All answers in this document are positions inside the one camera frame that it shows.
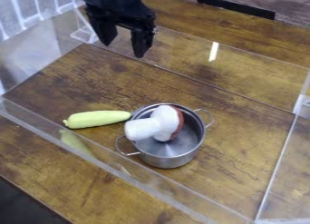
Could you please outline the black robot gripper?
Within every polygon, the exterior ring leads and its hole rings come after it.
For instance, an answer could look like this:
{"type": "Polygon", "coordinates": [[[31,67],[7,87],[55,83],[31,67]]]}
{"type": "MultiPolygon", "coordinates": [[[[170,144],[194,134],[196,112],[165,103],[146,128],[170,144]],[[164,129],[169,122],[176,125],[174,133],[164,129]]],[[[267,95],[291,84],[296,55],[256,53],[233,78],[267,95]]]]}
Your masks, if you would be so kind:
{"type": "Polygon", "coordinates": [[[157,34],[156,12],[142,0],[83,0],[90,24],[99,41],[109,46],[118,35],[117,26],[132,31],[132,43],[137,58],[142,58],[153,46],[157,34]]]}

